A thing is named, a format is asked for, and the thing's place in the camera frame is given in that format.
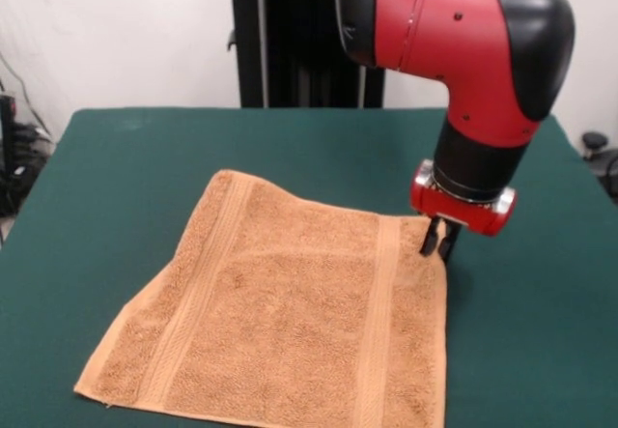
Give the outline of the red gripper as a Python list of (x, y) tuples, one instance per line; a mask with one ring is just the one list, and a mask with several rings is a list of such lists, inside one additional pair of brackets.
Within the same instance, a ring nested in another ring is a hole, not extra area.
[[(438, 186), (434, 178), (434, 163), (423, 159), (410, 188), (410, 205), (419, 213), (431, 217), (419, 253), (429, 257), (437, 252), (441, 259), (449, 259), (463, 226), (481, 235), (497, 235), (509, 221), (517, 199), (517, 192), (510, 187), (504, 188), (490, 202), (455, 197)], [(455, 222), (445, 224), (442, 240), (438, 234), (441, 219)]]

